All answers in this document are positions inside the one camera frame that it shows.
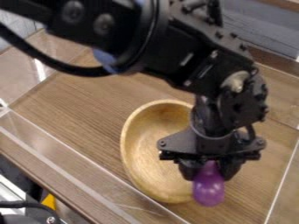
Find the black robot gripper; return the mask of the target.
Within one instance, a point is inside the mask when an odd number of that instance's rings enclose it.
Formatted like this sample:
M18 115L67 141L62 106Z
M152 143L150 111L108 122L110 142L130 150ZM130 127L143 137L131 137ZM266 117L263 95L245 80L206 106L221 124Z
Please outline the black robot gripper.
M182 176L188 181L194 181L203 162L208 160L221 160L221 175L230 181L246 160L259 160L266 147L267 141L257 135L253 126L246 127L246 131L233 130L225 136L208 136L202 128L190 124L156 141L159 158L178 163Z

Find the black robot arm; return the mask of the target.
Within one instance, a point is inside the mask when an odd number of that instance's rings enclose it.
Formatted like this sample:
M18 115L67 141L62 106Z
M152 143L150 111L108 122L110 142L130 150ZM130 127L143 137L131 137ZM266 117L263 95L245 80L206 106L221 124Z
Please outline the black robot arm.
M266 141L254 124L267 117L269 88L247 45L223 26L221 0L0 0L0 10L92 49L98 66L74 66L0 22L0 38L55 70L82 77L142 73L194 94L188 128L156 143L187 180L208 162L233 179L261 158Z

